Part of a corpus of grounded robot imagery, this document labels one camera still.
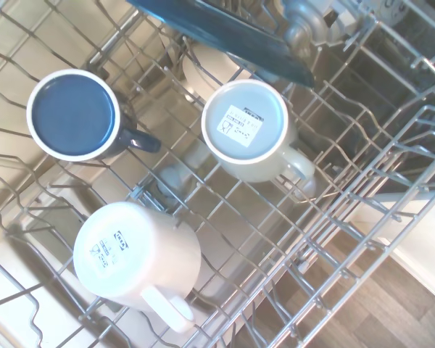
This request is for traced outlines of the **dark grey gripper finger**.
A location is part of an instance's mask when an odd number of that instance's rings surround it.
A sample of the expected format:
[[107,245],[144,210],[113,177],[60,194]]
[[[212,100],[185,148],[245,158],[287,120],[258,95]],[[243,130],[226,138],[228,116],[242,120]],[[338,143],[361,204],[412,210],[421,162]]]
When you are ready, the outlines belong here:
[[310,44],[324,44],[328,27],[318,8],[322,1],[282,1],[287,27],[283,38],[291,49],[308,49]]

